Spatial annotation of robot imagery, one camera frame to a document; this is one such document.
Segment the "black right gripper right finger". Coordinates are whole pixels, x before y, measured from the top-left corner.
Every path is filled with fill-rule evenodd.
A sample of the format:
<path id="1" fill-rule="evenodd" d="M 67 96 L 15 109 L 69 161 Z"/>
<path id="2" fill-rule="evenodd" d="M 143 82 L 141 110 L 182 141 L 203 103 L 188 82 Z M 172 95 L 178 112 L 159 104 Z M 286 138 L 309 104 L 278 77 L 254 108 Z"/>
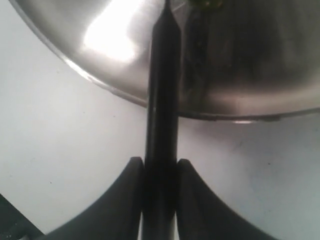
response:
<path id="1" fill-rule="evenodd" d="M 177 163 L 177 230 L 181 240 L 273 240 L 229 208 L 191 162 Z"/>

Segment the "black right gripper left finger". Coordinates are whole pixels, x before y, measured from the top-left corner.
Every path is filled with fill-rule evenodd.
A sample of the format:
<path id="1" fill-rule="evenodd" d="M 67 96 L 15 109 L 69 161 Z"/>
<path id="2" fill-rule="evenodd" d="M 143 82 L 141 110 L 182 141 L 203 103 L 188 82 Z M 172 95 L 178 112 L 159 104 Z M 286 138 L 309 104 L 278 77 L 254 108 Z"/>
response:
<path id="1" fill-rule="evenodd" d="M 45 235 L 46 240 L 136 240 L 142 211 L 144 164 L 132 157 L 89 208 Z"/>

